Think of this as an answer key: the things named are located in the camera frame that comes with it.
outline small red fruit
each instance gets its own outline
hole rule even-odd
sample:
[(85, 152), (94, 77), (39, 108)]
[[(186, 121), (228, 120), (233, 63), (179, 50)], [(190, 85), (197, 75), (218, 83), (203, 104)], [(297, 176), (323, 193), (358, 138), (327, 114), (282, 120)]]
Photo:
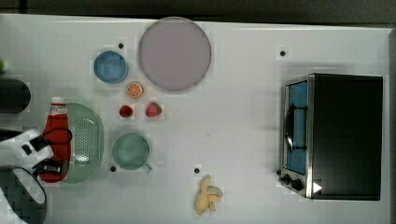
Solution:
[(131, 117), (134, 111), (128, 105), (123, 105), (120, 109), (120, 116), (123, 118)]
[(146, 116), (149, 118), (154, 118), (159, 116), (161, 112), (163, 112), (161, 107), (157, 103), (151, 102), (146, 109)]

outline toaster oven door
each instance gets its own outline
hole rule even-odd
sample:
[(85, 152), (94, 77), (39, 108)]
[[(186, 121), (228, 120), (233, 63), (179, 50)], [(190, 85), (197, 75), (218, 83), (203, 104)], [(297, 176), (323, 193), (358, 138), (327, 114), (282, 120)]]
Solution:
[(306, 118), (308, 110), (308, 83), (302, 81), (286, 87), (284, 147), (286, 169), (300, 175), (306, 172)]

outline toaster oven handle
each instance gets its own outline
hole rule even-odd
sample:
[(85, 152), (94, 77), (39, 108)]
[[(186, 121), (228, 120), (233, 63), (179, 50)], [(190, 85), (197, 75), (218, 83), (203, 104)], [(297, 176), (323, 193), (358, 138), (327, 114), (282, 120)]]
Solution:
[(294, 110), (296, 106), (291, 104), (288, 109), (288, 113), (285, 117), (285, 126), (284, 126), (284, 133), (285, 133), (285, 141), (286, 145), (290, 152), (293, 151), (293, 136), (294, 136)]

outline green strainer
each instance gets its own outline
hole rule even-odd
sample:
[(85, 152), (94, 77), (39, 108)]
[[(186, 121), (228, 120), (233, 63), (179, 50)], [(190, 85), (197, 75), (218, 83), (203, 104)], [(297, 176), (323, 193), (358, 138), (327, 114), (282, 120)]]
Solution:
[(103, 125), (87, 106), (67, 104), (69, 127), (73, 133), (72, 156), (65, 183), (76, 184), (88, 179), (103, 157)]

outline round plate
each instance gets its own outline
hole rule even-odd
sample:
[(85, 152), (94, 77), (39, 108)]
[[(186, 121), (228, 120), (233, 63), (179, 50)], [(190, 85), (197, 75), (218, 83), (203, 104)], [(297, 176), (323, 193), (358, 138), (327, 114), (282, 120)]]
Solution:
[(144, 74), (157, 86), (182, 91), (206, 74), (211, 48), (205, 32), (193, 21), (168, 17), (151, 25), (139, 46)]
[(128, 64), (117, 52), (105, 51), (96, 57), (93, 71), (104, 82), (118, 83), (128, 75)]

